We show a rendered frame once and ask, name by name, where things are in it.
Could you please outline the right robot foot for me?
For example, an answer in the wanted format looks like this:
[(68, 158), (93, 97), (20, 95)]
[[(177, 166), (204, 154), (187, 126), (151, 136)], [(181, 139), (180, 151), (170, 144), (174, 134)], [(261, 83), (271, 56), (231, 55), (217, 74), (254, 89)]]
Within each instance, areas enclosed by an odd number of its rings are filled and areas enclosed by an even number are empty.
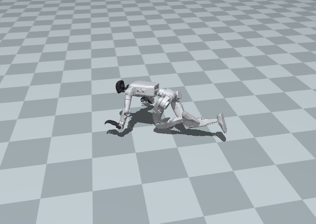
[(219, 121), (218, 124), (221, 126), (223, 132), (226, 133), (226, 132), (227, 132), (227, 127), (226, 127), (226, 123), (225, 123), (225, 120), (224, 120), (224, 115), (223, 115), (223, 113), (219, 113), (219, 114), (217, 115), (217, 118), (218, 118), (218, 121)]

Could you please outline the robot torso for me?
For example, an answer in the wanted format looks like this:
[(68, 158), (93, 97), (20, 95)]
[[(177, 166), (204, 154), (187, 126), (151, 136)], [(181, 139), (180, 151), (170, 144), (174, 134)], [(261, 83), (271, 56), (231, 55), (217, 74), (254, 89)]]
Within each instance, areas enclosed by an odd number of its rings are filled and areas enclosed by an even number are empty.
[(170, 98), (170, 103), (175, 100), (177, 94), (175, 91), (167, 89), (159, 89), (159, 84), (150, 81), (137, 80), (129, 84), (129, 87), (133, 87), (134, 96), (136, 97), (155, 97), (160, 96), (165, 98), (168, 96)]

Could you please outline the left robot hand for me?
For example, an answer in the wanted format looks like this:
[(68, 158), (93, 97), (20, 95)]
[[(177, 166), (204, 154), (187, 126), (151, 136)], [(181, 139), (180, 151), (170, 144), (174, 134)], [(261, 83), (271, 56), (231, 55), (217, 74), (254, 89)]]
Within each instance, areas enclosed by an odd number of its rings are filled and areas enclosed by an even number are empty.
[(107, 121), (105, 122), (105, 124), (106, 124), (106, 123), (110, 123), (110, 124), (112, 124), (112, 125), (115, 125), (116, 128), (121, 129), (121, 126), (119, 126), (119, 123), (117, 123), (117, 122), (115, 122), (115, 121), (107, 120)]

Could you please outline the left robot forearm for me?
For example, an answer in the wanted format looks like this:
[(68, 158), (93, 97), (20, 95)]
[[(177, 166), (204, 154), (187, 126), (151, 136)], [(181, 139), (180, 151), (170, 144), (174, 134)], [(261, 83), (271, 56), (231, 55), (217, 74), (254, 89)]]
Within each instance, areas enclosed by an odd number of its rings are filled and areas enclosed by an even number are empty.
[[(124, 128), (124, 125), (125, 125), (125, 122), (126, 122), (126, 119), (127, 119), (127, 115), (124, 114), (124, 110), (125, 110), (125, 108), (122, 109), (121, 118), (120, 118), (120, 121), (119, 121), (119, 126), (121, 126), (121, 129)], [(121, 129), (118, 129), (118, 130), (121, 130)]]

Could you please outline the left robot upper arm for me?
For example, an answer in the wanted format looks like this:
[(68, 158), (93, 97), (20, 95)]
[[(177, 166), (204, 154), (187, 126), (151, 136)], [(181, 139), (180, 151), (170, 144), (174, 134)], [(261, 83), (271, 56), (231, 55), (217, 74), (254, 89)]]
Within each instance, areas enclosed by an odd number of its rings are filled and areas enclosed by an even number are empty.
[(134, 95), (133, 87), (129, 87), (124, 92), (125, 99), (124, 99), (124, 114), (130, 114), (130, 104), (131, 104), (131, 98)]

